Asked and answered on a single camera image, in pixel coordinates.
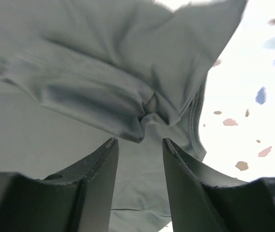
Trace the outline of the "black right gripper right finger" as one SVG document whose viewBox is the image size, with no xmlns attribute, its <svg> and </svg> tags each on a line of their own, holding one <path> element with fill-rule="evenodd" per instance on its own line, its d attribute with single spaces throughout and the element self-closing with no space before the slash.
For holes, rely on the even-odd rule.
<svg viewBox="0 0 275 232">
<path fill-rule="evenodd" d="M 175 232 L 275 232 L 275 177 L 251 182 L 227 176 L 162 142 Z"/>
</svg>

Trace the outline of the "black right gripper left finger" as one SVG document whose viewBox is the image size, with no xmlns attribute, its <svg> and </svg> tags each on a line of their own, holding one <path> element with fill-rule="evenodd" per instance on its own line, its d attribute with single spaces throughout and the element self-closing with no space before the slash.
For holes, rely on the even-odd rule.
<svg viewBox="0 0 275 232">
<path fill-rule="evenodd" d="M 0 172 L 0 232 L 106 232 L 118 140 L 43 180 Z"/>
</svg>

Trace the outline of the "grey t shirt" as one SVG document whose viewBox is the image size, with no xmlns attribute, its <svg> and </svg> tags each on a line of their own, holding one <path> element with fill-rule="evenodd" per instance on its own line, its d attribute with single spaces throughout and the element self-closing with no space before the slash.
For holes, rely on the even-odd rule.
<svg viewBox="0 0 275 232">
<path fill-rule="evenodd" d="M 199 160 L 209 69 L 245 0 L 0 0 L 0 171 L 46 177 L 119 139 L 111 232 L 170 220 L 162 140 Z"/>
</svg>

